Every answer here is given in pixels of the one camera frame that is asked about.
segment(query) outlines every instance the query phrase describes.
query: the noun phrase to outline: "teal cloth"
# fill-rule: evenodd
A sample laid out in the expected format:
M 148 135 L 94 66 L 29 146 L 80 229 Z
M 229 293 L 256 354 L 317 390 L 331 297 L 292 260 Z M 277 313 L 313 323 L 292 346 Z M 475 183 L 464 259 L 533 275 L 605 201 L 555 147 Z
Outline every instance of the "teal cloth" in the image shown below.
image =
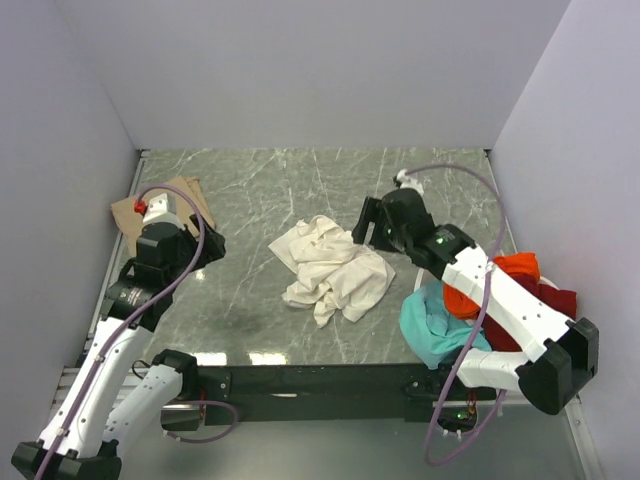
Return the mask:
M 464 346 L 472 329 L 447 311 L 439 280 L 423 285 L 402 304 L 400 330 L 413 353 L 431 370 L 436 370 L 456 348 Z M 485 352 L 491 351 L 482 330 L 473 346 Z

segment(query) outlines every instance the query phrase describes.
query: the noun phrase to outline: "dark red cloth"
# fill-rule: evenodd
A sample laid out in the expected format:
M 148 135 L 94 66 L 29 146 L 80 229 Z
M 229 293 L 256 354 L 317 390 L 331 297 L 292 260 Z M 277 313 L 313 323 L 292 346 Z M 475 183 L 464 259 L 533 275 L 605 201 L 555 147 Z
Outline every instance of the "dark red cloth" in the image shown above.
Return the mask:
M 538 298 L 543 303 L 546 303 L 554 310 L 563 313 L 567 317 L 576 319 L 578 309 L 578 300 L 576 292 L 570 290 L 556 290 L 549 285 L 539 284 L 538 281 L 529 275 L 514 275 L 512 277 L 522 287 L 524 287 L 529 293 Z M 482 322 L 484 328 L 484 334 L 495 351 L 498 352 L 520 352 L 522 349 L 511 338 L 511 336 L 498 325 L 493 318 L 487 315 Z

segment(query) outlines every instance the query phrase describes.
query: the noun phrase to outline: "gray floor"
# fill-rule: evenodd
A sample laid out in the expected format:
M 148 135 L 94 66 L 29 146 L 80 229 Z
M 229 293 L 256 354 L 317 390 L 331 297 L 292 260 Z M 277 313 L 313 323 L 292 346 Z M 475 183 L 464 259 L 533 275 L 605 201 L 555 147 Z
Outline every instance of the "gray floor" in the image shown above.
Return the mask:
M 382 301 L 358 323 L 337 314 L 319 329 L 310 310 L 284 305 L 294 275 L 267 248 L 299 219 L 318 214 L 345 229 L 356 224 L 366 195 L 394 188 L 401 169 L 456 163 L 491 176 L 484 151 L 433 149 L 242 149 L 151 151 L 140 184 L 197 176 L 227 256 L 192 275 L 175 294 L 145 357 L 164 348 L 202 364 L 397 363 L 418 359 L 398 327 L 417 269 L 399 254 L 382 255 L 397 273 Z M 434 219 L 454 223 L 489 248 L 499 227 L 491 194 L 464 173 L 422 175 Z M 512 253 L 509 238 L 503 251 Z
M 401 420 L 242 424 L 207 445 L 169 440 L 158 423 L 125 456 L 121 480 L 585 478 L 564 413 L 550 417 L 530 407 L 505 407 L 467 452 L 439 468 L 422 462 L 426 425 Z M 457 445 L 438 437 L 432 455 Z

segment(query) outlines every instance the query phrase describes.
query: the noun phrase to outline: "crumpled white towel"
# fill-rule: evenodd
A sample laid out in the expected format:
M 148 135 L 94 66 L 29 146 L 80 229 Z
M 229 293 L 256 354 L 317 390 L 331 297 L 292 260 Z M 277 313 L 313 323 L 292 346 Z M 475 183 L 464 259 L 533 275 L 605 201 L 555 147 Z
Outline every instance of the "crumpled white towel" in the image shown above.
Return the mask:
M 356 245 L 351 232 L 318 215 L 275 240 L 269 249 L 297 275 L 282 294 L 287 305 L 309 308 L 319 327 L 329 323 L 337 309 L 357 322 L 383 297 L 396 272 L 377 253 Z

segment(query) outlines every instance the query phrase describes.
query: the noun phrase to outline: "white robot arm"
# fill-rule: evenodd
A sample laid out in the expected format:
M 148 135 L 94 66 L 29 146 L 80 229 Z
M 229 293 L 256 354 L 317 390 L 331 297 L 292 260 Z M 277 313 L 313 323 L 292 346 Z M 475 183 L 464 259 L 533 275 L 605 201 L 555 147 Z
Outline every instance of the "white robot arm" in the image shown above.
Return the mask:
M 144 216 L 137 255 L 106 293 L 87 360 L 38 441 L 19 444 L 13 455 L 13 465 L 25 478 L 33 478 L 48 455 L 42 478 L 117 479 L 123 453 L 161 409 L 172 400 L 200 396 L 196 358 L 165 350 L 154 358 L 142 382 L 113 408 L 131 365 L 142 356 L 160 316 L 171 305 L 171 293 L 135 319 L 104 353 L 125 319 L 150 299 L 159 298 L 158 293 L 185 270 L 195 255 L 197 242 L 179 221 L 174 202 L 173 196 L 165 193 L 140 211 Z M 191 220 L 197 225 L 194 217 Z M 200 232 L 204 248 L 195 269 L 225 254 L 224 238 L 206 223 L 204 227 Z M 65 428 L 65 418 L 79 398 L 80 406 Z
M 557 414 L 597 372 L 598 329 L 588 319 L 573 321 L 522 288 L 473 239 L 454 225 L 436 225 L 418 189 L 404 186 L 382 199 L 368 197 L 353 229 L 364 243 L 403 252 L 412 262 L 481 305 L 491 271 L 487 313 L 522 352 L 471 349 L 458 378 L 470 388 L 521 391 L 539 410 Z

